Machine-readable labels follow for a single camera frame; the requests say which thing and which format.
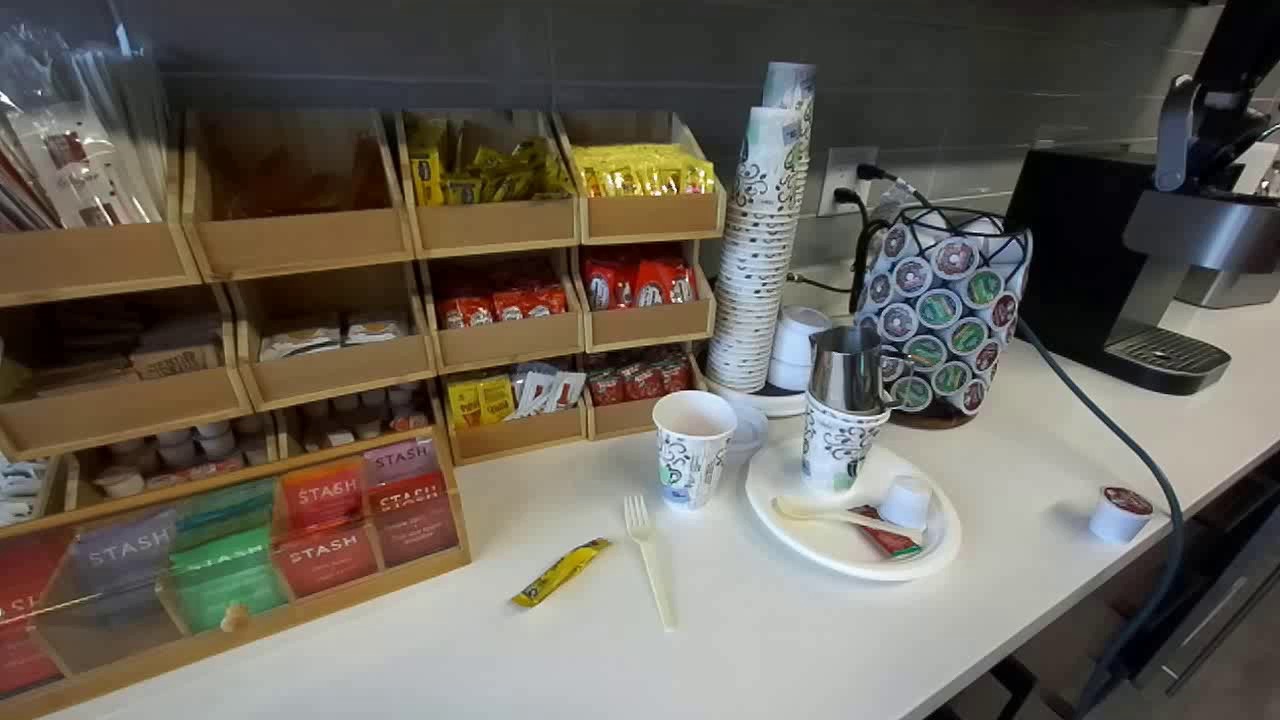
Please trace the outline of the patterned paper cup on plate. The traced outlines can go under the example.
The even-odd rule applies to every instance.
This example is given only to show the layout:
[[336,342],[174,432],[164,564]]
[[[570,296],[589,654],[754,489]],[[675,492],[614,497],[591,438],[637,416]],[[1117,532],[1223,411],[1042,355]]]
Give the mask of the patterned paper cup on plate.
[[885,422],[888,411],[848,411],[807,397],[799,449],[806,483],[819,497],[843,497]]

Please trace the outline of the patterned paper cup front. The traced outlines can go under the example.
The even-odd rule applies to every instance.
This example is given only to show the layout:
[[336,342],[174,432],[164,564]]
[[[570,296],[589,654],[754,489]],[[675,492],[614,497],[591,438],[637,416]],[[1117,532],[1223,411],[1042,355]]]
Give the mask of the patterned paper cup front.
[[716,390],[668,390],[654,408],[654,427],[661,497],[683,512],[705,509],[726,481],[731,404]]

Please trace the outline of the metal milk pitcher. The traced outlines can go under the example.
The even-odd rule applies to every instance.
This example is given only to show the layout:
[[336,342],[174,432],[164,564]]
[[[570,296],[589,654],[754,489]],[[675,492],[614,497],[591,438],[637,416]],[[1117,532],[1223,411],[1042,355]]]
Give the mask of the metal milk pitcher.
[[877,384],[877,366],[879,352],[863,328],[824,328],[814,335],[807,397],[839,411],[879,411],[885,397]]

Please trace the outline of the red lid coffee pod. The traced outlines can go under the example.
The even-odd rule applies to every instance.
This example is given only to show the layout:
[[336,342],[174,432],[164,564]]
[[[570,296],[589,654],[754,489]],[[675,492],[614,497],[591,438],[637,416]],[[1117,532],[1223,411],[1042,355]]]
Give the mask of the red lid coffee pod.
[[1152,518],[1148,497],[1125,483],[1108,483],[1088,515],[1088,532],[1102,545],[1127,545],[1148,518]]

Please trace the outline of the red packets middle bin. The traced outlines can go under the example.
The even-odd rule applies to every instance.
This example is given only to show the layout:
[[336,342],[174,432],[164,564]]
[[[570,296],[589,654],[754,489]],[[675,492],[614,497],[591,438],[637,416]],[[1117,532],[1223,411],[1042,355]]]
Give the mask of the red packets middle bin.
[[591,308],[694,302],[694,267],[679,254],[589,254],[583,286]]

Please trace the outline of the tall stack of paper cups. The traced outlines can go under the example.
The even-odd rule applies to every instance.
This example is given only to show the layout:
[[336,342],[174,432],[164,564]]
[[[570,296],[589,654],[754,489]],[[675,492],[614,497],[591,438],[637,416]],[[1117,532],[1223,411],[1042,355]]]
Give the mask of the tall stack of paper cups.
[[720,388],[761,390],[772,361],[786,274],[799,233],[818,68],[772,59],[749,111],[728,234],[716,271],[707,373]]

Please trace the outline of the red sauce packet on plate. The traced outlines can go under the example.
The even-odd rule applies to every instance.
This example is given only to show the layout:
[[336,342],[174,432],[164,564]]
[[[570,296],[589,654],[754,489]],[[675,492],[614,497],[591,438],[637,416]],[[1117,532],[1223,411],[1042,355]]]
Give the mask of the red sauce packet on plate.
[[863,518],[874,518],[868,529],[863,522],[855,522],[855,532],[885,556],[885,561],[900,561],[900,556],[911,556],[911,551],[921,551],[921,545],[918,538],[910,538],[910,537],[900,537],[900,532],[879,532],[877,529],[877,509],[874,502],[863,502],[863,509],[855,509],[855,515]]

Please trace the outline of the black coffee machine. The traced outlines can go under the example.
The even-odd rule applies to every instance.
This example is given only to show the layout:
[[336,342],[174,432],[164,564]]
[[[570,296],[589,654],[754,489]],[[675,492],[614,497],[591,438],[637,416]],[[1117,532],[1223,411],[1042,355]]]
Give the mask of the black coffee machine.
[[1045,346],[1117,379],[1192,397],[1231,355],[1165,328],[1192,267],[1272,271],[1280,207],[1192,174],[1204,140],[1192,74],[1170,88],[1156,156],[1034,147],[1007,223],[1034,233],[1021,320]]

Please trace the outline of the white plastic spoon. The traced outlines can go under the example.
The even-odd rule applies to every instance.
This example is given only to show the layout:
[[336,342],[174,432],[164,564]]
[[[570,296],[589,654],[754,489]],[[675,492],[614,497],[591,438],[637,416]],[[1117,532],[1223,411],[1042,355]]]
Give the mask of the white plastic spoon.
[[905,537],[911,545],[926,545],[926,532],[851,512],[851,509],[807,509],[807,502],[788,502],[788,500],[772,500],[772,512],[788,515],[788,518],[831,518],[831,522],[855,522],[855,529],[874,529],[874,532],[888,532],[888,537]]

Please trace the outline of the white creamer cup on plate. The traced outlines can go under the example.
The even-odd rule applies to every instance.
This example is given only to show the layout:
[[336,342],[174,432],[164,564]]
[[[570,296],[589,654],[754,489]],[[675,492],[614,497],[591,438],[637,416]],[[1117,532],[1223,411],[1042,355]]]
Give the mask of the white creamer cup on plate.
[[933,518],[933,489],[921,477],[900,477],[879,500],[879,518],[926,532]]

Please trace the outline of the coffee pod carousel holder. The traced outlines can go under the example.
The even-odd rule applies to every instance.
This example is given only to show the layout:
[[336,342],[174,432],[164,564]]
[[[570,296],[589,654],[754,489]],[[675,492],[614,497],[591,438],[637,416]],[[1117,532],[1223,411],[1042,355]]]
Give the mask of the coffee pod carousel holder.
[[966,422],[979,411],[1030,286],[1037,239],[998,210],[905,207],[874,233],[860,312],[879,335],[896,421]]

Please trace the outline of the stack of white lids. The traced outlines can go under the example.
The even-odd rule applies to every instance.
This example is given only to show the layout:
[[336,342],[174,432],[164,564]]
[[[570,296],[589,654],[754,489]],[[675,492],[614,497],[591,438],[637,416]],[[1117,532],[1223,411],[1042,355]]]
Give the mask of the stack of white lids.
[[772,342],[768,384],[781,390],[806,390],[814,376],[814,335],[831,323],[819,308],[786,308]]

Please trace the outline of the yellow packets top bin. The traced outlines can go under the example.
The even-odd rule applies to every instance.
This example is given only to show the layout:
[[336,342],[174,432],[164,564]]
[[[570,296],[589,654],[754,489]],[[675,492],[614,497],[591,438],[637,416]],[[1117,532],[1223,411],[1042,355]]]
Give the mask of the yellow packets top bin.
[[589,144],[572,151],[589,194],[707,194],[716,172],[679,144]]

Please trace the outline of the white plastic fork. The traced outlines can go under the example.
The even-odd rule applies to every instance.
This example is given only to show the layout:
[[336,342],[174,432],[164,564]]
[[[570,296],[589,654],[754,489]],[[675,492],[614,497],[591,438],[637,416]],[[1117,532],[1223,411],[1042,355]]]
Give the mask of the white plastic fork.
[[646,497],[629,497],[623,500],[623,529],[629,529],[629,538],[642,551],[654,607],[658,607],[665,631],[673,631],[675,626],[675,604],[673,604],[668,577],[665,577],[665,564],[661,564],[658,518],[654,518]]

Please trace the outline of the yellow sweetener packet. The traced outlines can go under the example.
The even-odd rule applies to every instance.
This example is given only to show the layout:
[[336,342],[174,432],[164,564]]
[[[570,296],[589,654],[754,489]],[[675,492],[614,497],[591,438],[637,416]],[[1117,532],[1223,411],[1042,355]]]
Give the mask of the yellow sweetener packet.
[[597,564],[614,546],[607,537],[591,537],[565,556],[556,556],[536,578],[527,578],[518,594],[513,607],[536,607],[548,594],[556,594],[570,578],[577,578],[589,564]]

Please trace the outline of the wooden tea bag box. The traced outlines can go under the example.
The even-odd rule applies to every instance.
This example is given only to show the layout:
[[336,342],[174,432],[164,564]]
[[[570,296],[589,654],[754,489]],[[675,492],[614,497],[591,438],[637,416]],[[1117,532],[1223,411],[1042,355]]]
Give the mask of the wooden tea bag box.
[[459,564],[437,427],[8,529],[0,717],[55,713]]

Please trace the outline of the wooden condiment shelf organizer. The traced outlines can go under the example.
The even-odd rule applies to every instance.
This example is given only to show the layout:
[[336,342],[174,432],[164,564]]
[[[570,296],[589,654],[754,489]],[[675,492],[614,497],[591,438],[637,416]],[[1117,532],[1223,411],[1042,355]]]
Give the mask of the wooden condiment shelf organizer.
[[[379,156],[375,202],[211,210],[223,156],[344,147]],[[53,323],[73,312],[219,315],[211,366],[3,398],[3,452],[64,469],[89,449],[202,421],[712,332],[712,296],[597,312],[577,261],[589,249],[694,254],[726,233],[726,186],[433,207],[413,194],[409,162],[405,123],[375,111],[219,117],[194,123],[169,156],[169,223],[3,233],[0,312],[27,366],[53,355]]]

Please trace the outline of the white round plate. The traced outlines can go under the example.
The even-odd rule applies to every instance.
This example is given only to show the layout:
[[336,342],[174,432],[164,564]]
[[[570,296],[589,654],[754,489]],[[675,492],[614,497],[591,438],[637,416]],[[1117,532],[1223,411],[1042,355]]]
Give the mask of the white round plate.
[[[926,529],[926,545],[911,556],[885,561],[860,532],[855,522],[831,522],[831,518],[788,518],[772,512],[772,500],[788,502],[807,502],[807,509],[863,509],[874,502],[879,512],[885,492],[900,477],[921,477],[933,489],[933,518]],[[900,578],[926,578],[947,568],[961,556],[966,545],[966,522],[958,515],[958,502],[947,492],[921,470],[911,459],[905,459],[892,449],[874,449],[868,463],[860,469],[851,497],[831,500],[819,492],[806,489],[799,477],[799,442],[795,438],[775,438],[761,449],[749,459],[746,470],[746,497],[755,518],[795,556],[851,578],[877,578],[877,584],[900,584]]]

